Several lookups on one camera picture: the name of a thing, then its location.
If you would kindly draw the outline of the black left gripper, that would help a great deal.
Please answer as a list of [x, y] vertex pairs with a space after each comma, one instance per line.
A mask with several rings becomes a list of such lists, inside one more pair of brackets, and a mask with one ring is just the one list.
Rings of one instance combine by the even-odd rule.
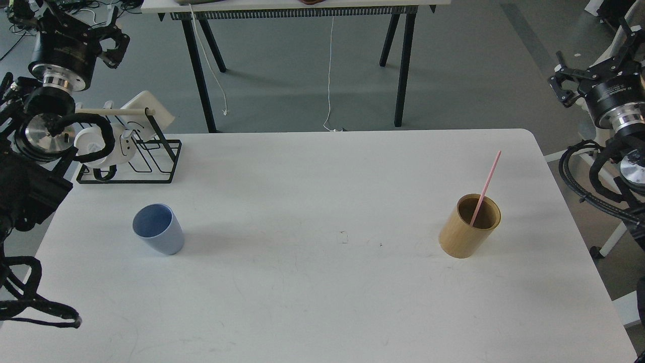
[[[38, 32], [28, 65], [30, 74], [37, 80], [44, 82], [46, 76], [58, 74], [65, 78], [71, 91], [78, 92], [91, 86], [97, 58], [108, 68], [119, 67], [131, 38], [118, 25], [93, 28], [68, 15], [38, 18], [31, 2], [37, 9], [50, 4], [49, 1], [7, 1], [7, 17], [18, 28]], [[113, 41], [113, 46], [101, 45], [104, 40]]]

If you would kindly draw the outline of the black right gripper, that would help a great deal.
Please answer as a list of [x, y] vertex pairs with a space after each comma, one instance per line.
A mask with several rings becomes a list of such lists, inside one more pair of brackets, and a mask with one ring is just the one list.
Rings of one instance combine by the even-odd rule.
[[548, 84], [564, 107], [583, 97], [599, 129], [643, 129], [643, 18], [620, 18], [619, 25], [603, 58], [603, 72], [617, 76], [595, 80], [589, 70], [568, 67], [559, 50]]

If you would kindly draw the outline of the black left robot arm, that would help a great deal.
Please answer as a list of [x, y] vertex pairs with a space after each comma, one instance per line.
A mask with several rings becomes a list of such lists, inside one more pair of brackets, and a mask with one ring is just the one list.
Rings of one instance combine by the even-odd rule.
[[2, 79], [1, 230], [43, 223], [72, 190], [65, 174], [73, 161], [105, 158], [115, 147], [110, 122], [96, 113], [76, 113], [74, 92], [87, 90], [95, 63], [117, 68], [129, 37], [116, 25], [117, 6], [107, 21], [92, 26], [55, 1], [7, 1], [10, 23], [34, 30], [30, 76]]

